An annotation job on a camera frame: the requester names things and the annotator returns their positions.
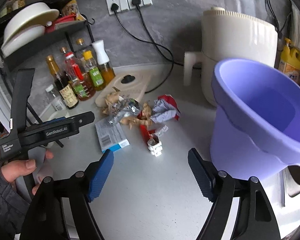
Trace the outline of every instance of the purple plastic bucket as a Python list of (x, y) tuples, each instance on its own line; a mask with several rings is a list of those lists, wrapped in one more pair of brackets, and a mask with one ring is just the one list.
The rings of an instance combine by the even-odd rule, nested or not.
[(300, 166), (300, 87), (280, 71), (246, 59), (216, 64), (218, 104), (210, 154), (232, 177), (265, 179)]

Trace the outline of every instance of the cable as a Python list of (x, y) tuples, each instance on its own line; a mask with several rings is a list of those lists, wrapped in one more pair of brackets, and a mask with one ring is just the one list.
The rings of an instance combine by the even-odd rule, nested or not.
[(265, 4), (266, 4), (266, 7), (268, 6), (268, 8), (272, 14), (272, 17), (274, 18), (274, 25), (275, 25), (277, 33), (278, 33), (278, 38), (281, 39), (282, 38), (282, 30), (285, 28), (286, 24), (288, 23), (289, 20), (291, 20), (291, 17), (292, 17), (292, 2), (291, 2), (291, 0), (289, 0), (290, 12), (286, 17), (286, 20), (285, 20), (282, 28), (280, 28), (280, 26), (279, 26), (278, 19), (273, 11), (270, 0), (265, 0)]
[[(168, 60), (169, 62), (172, 63), (171, 68), (170, 68), (170, 70), (169, 70), (169, 73), (167, 74), (167, 76), (165, 77), (165, 79), (164, 79), (159, 85), (157, 85), (156, 87), (154, 87), (153, 89), (151, 89), (151, 90), (145, 92), (145, 94), (148, 94), (148, 93), (150, 93), (150, 92), (156, 90), (158, 87), (160, 87), (160, 86), (161, 86), (161, 85), (169, 78), (169, 76), (171, 75), (171, 72), (172, 72), (173, 67), (174, 67), (175, 64), (176, 64), (176, 65), (180, 65), (180, 66), (183, 66), (183, 64), (178, 63), (178, 62), (175, 62), (175, 61), (174, 61), (174, 56), (173, 56), (172, 52), (171, 52), (167, 47), (162, 46), (162, 45), (160, 45), (160, 44), (157, 44), (157, 43), (154, 41), (154, 39), (152, 38), (152, 36), (150, 35), (149, 32), (147, 32), (147, 33), (148, 33), (148, 35), (150, 35), (151, 41), (144, 41), (144, 40), (142, 40), (142, 39), (139, 39), (138, 37), (134, 36), (131, 32), (129, 32), (128, 29), (123, 25), (123, 23), (121, 22), (121, 20), (120, 20), (119, 17), (118, 17), (118, 13), (117, 13), (118, 8), (119, 8), (119, 6), (118, 6), (117, 4), (115, 4), (115, 3), (112, 4), (112, 6), (111, 6), (111, 10), (114, 12), (114, 14), (115, 14), (115, 16), (116, 16), (116, 18), (117, 18), (119, 24), (121, 25), (121, 27), (122, 27), (122, 28), (123, 28), (123, 29), (124, 29), (124, 30), (132, 37), (132, 38), (136, 39), (137, 41), (141, 41), (141, 42), (144, 42), (144, 43), (153, 44), (153, 45), (156, 47), (156, 49), (159, 51), (159, 53), (162, 55), (162, 57), (163, 57), (164, 59), (166, 59), (166, 60)], [(171, 59), (167, 58), (167, 57), (162, 53), (162, 51), (159, 49), (159, 47), (161, 47), (161, 48), (165, 49), (166, 51), (168, 51), (169, 54), (170, 54), (170, 56), (171, 56)]]

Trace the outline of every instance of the black power cord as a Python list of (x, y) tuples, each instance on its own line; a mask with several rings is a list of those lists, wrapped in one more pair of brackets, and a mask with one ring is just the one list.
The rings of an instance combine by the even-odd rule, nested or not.
[[(140, 10), (140, 6), (139, 6), (140, 3), (141, 3), (141, 0), (132, 0), (132, 4), (135, 5), (137, 8), (139, 8), (139, 10)], [(141, 42), (144, 42), (144, 43), (153, 44), (153, 45), (156, 47), (156, 49), (159, 51), (159, 53), (162, 55), (162, 57), (165, 58), (166, 60), (168, 60), (169, 62), (172, 63), (171, 68), (170, 68), (170, 70), (169, 70), (169, 73), (167, 74), (167, 76), (165, 77), (165, 79), (164, 79), (159, 85), (157, 85), (155, 88), (153, 88), (153, 89), (151, 89), (151, 90), (145, 92), (146, 94), (148, 94), (148, 93), (150, 93), (150, 92), (156, 90), (158, 87), (160, 87), (160, 86), (161, 86), (161, 85), (169, 78), (169, 76), (171, 75), (171, 72), (172, 72), (172, 70), (173, 70), (175, 64), (176, 64), (176, 65), (180, 65), (180, 66), (183, 66), (183, 64), (175, 62), (175, 61), (174, 61), (174, 56), (173, 56), (172, 52), (171, 52), (167, 47), (162, 46), (162, 45), (160, 45), (160, 44), (157, 44), (157, 43), (154, 41), (154, 39), (152, 38), (152, 36), (151, 36), (151, 34), (149, 33), (148, 29), (146, 28), (146, 25), (145, 25), (145, 23), (144, 23), (143, 18), (142, 18), (143, 26), (145, 27), (145, 29), (146, 29), (146, 31), (147, 31), (147, 34), (149, 35), (151, 41), (144, 41), (144, 40), (142, 40), (142, 39), (139, 39), (138, 37), (134, 36), (131, 32), (129, 32), (129, 31), (127, 30), (127, 28), (126, 28), (126, 27), (123, 25), (123, 23), (121, 22), (121, 20), (119, 19), (119, 17), (118, 17), (118, 13), (117, 13), (118, 8), (119, 8), (119, 6), (118, 6), (116, 3), (114, 3), (114, 4), (112, 4), (112, 6), (111, 6), (111, 11), (114, 12), (114, 14), (115, 14), (115, 16), (116, 16), (116, 18), (117, 18), (119, 24), (121, 25), (121, 27), (122, 27), (122, 28), (123, 28), (123, 29), (124, 29), (124, 30), (132, 37), (132, 38), (136, 39), (137, 41), (141, 41)], [(159, 49), (159, 47), (161, 47), (161, 48), (165, 49), (166, 51), (168, 51), (169, 54), (170, 54), (170, 56), (171, 56), (171, 59), (169, 59), (168, 57), (166, 57), (166, 56), (162, 53), (162, 51)]]
[(285, 20), (282, 28), (280, 28), (278, 19), (277, 19), (276, 15), (275, 15), (275, 13), (273, 11), (273, 8), (271, 6), (270, 0), (265, 0), (266, 7), (269, 8), (269, 10), (270, 10), (270, 12), (272, 14), (272, 17), (274, 18), (274, 25), (275, 25), (275, 28), (276, 28), (276, 30), (278, 32), (278, 38), (279, 39), (282, 39), (282, 36), (283, 36), (282, 35), (282, 30), (284, 29), (284, 27), (286, 26), (286, 24), (291, 20), (291, 17), (292, 17), (292, 2), (291, 2), (291, 0), (289, 0), (289, 3), (290, 3), (290, 12), (289, 12), (289, 14), (286, 17), (286, 20)]

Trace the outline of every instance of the spice rack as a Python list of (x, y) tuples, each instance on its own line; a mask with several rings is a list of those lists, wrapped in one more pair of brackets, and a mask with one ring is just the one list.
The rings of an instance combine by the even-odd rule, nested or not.
[[(46, 3), (51, 9), (57, 9), (61, 12), (61, 9), (71, 0), (42, 0), (38, 2)], [(8, 22), (23, 8), (17, 9), (13, 12), (10, 12), (9, 14), (5, 15), (4, 17), (0, 18), (0, 46), (3, 43), (3, 33), (4, 29), (7, 26)], [(4, 81), (4, 84), (8, 90), (8, 93), (10, 96), (12, 96), (12, 88), (14, 87), (14, 80), (11, 76), (11, 71), (13, 71), (17, 66), (19, 66), (22, 62), (24, 62), (26, 59), (31, 57), (32, 55), (36, 54), (37, 52), (41, 51), (42, 49), (54, 44), (57, 41), (60, 41), (64, 38), (67, 39), (67, 42), (69, 44), (69, 47), (71, 51), (74, 52), (73, 45), (71, 43), (69, 35), (82, 30), (84, 28), (87, 28), (87, 31), (89, 33), (91, 43), (94, 42), (94, 38), (91, 32), (90, 25), (93, 25), (95, 23), (95, 20), (92, 19), (93, 22), (90, 23), (88, 20), (86, 21), (78, 21), (72, 25), (66, 26), (62, 29), (55, 30), (51, 33), (46, 33), (45, 35), (38, 37), (37, 39), (29, 42), (28, 44), (22, 46), (18, 50), (16, 50), (14, 53), (9, 55), (8, 57), (5, 57), (0, 49), (0, 57), (2, 60), (3, 67), (0, 67), (0, 74), (2, 75), (2, 79)], [(30, 113), (33, 115), (33, 117), (37, 120), (38, 123), (42, 123), (42, 120), (38, 116), (38, 114), (34, 111), (32, 106), (27, 103), (27, 109), (30, 111)], [(30, 125), (33, 125), (31, 120), (27, 117), (27, 121)], [(57, 144), (60, 147), (63, 147), (63, 144), (59, 141), (57, 141)]]

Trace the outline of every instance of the human hand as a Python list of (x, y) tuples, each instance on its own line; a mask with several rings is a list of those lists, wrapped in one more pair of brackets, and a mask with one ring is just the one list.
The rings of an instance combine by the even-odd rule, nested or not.
[[(53, 158), (53, 153), (49, 150), (46, 150), (45, 158), (50, 160)], [(15, 180), (20, 176), (26, 176), (31, 174), (37, 168), (35, 160), (16, 160), (12, 161), (1, 167), (1, 172), (3, 177), (6, 179), (8, 183), (10, 183), (15, 188)], [(39, 176), (38, 180), (41, 181), (44, 178)], [(36, 185), (32, 189), (32, 194), (35, 195), (39, 188), (40, 184)]]

